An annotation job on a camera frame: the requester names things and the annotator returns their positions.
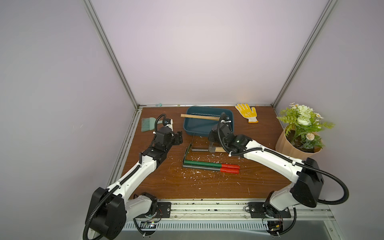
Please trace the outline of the wooden handle small hoe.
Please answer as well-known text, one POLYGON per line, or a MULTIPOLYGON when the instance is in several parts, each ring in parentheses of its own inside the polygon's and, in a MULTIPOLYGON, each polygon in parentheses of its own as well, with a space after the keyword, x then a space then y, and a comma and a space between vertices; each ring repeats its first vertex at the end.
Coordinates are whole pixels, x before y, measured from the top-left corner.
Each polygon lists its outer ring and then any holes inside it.
POLYGON ((218 121, 219 117, 212 117, 212 116, 200 116, 200 115, 188 115, 188 114, 181 114, 182 118, 189 118, 189 119, 202 119, 202 120, 210 120, 210 121, 218 121))

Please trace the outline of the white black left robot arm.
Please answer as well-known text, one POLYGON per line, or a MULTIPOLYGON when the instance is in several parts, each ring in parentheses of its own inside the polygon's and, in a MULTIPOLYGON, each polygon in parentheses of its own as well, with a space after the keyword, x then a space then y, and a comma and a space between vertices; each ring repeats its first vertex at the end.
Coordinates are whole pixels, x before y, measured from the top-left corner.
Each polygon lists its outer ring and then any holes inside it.
POLYGON ((130 197, 166 160, 171 148, 183 143, 183 134, 173 131, 173 120, 166 114, 158 116, 154 127, 154 138, 149 147, 139 154, 138 162, 115 183, 107 188, 98 188, 92 194, 82 235, 84 240, 89 239, 89 230, 98 233, 97 240, 113 240, 126 221, 156 212, 157 198, 153 195, 143 193, 135 199, 130 197))

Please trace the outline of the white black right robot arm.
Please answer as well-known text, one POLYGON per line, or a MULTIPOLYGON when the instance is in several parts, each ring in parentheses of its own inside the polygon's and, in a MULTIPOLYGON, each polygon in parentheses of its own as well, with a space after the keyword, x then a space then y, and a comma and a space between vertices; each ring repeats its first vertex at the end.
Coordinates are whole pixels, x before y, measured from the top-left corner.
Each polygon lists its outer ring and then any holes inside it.
POLYGON ((279 191, 272 191, 263 203, 264 214, 276 218, 280 212, 296 205, 315 208, 317 204, 341 205, 350 197, 347 185, 336 176, 320 170, 318 163, 311 158, 301 160, 292 158, 267 148, 245 136, 235 135, 230 119, 225 113, 216 118, 216 125, 209 134, 209 140, 218 143, 231 156, 240 156, 259 163, 281 174, 290 184, 279 191), (324 177, 338 183, 343 189, 343 196, 338 200, 321 200, 320 194, 324 177))

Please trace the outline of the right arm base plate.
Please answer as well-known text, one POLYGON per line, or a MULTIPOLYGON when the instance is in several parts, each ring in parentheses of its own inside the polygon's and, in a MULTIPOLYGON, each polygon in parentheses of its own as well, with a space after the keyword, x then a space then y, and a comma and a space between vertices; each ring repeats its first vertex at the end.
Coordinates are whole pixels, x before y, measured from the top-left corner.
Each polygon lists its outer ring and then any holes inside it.
POLYGON ((251 215, 251 218, 291 218, 291 213, 288 208, 283 211, 278 211, 275 208, 261 202, 249 202, 244 210, 251 215))

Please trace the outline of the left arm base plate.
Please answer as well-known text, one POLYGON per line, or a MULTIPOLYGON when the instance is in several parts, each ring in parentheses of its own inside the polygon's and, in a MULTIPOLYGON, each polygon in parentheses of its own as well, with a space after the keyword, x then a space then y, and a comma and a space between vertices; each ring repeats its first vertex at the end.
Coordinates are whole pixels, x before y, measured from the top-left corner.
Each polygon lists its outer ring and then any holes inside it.
POLYGON ((149 208, 149 211, 141 215, 138 215, 137 218, 144 218, 144 219, 166 218, 167 219, 167 218, 170 218, 171 209, 172 209, 171 202, 152 203, 152 205, 149 208))

